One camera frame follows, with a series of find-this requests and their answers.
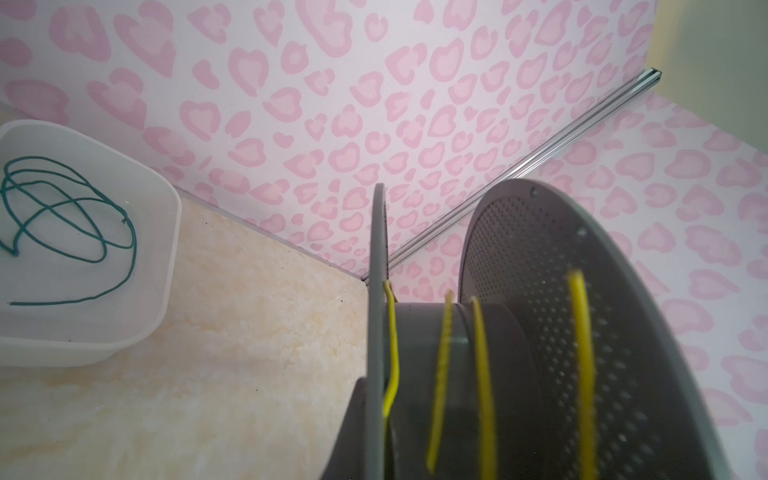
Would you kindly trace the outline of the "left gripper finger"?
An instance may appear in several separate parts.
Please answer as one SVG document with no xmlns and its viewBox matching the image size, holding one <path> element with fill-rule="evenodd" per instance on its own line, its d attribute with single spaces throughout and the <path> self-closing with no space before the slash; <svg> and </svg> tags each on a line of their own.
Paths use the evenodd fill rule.
<svg viewBox="0 0 768 480">
<path fill-rule="evenodd" d="M 366 378 L 359 378 L 321 475 L 322 480 L 360 480 L 364 478 Z"/>
</svg>

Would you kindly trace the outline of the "dark grey spool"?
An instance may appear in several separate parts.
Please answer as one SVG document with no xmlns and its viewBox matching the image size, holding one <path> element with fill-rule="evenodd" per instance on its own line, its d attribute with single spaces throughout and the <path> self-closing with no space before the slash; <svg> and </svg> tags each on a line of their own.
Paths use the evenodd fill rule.
<svg viewBox="0 0 768 480">
<path fill-rule="evenodd" d="M 395 293 L 373 194 L 363 479 L 727 479 L 693 376 L 596 220 L 506 180 L 473 214 L 458 286 Z"/>
</svg>

